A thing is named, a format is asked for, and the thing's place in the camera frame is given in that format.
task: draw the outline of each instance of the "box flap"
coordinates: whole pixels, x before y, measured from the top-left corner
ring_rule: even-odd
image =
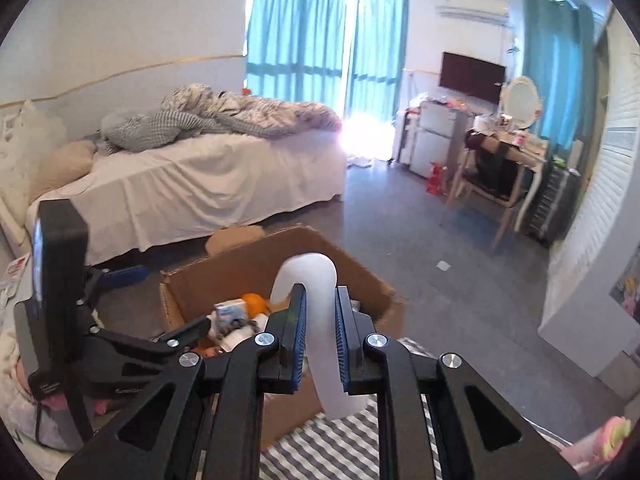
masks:
[[[213,233],[205,249],[209,256],[216,256],[234,247],[254,242],[264,237],[264,229],[258,225],[244,225],[218,229]]]

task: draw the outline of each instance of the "white bed sheet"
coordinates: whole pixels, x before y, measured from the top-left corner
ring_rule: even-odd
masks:
[[[89,224],[93,265],[330,200],[345,179],[346,155],[331,132],[204,135],[97,158],[90,174],[32,203],[26,227],[33,233],[41,200],[70,198]]]

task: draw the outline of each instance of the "sunlight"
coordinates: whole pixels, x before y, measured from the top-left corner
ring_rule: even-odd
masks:
[[[391,123],[380,123],[367,114],[355,114],[342,125],[340,145],[349,155],[389,160],[393,143]]]

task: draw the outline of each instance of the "gold wall trim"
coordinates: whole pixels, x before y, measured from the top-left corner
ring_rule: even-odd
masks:
[[[11,103],[3,103],[0,104],[0,110],[3,108],[9,108],[12,106],[17,106],[17,105],[21,105],[23,102],[25,101],[32,101],[34,103],[38,103],[38,102],[42,102],[42,101],[53,101],[54,99],[59,99],[65,95],[71,94],[73,92],[76,92],[78,90],[82,90],[83,88],[87,88],[88,86],[92,86],[98,83],[104,83],[105,81],[108,81],[109,79],[113,79],[115,77],[119,77],[121,75],[125,75],[125,74],[131,74],[133,72],[140,72],[141,70],[148,70],[149,68],[157,68],[159,66],[167,66],[167,65],[178,65],[178,64],[182,64],[182,63],[193,63],[193,62],[197,62],[197,61],[211,61],[214,59],[241,59],[243,58],[244,55],[243,54],[227,54],[226,56],[191,56],[191,57],[185,57],[183,59],[177,59],[177,60],[173,60],[173,61],[164,61],[162,63],[154,63],[152,65],[146,65],[146,66],[140,66],[137,68],[130,68],[128,70],[123,70],[122,72],[116,72],[115,74],[111,74],[108,75],[107,77],[103,77],[100,79],[97,79],[95,81],[91,81],[89,83],[84,83],[81,84],[80,86],[76,86],[74,88],[70,88],[69,90],[65,90],[64,92],[61,92],[60,94],[51,96],[51,97],[36,97],[35,99],[21,99],[20,101],[13,101]]]

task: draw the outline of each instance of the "air conditioner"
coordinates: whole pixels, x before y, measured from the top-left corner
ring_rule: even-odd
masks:
[[[507,27],[509,4],[502,0],[440,0],[436,12],[446,18]]]

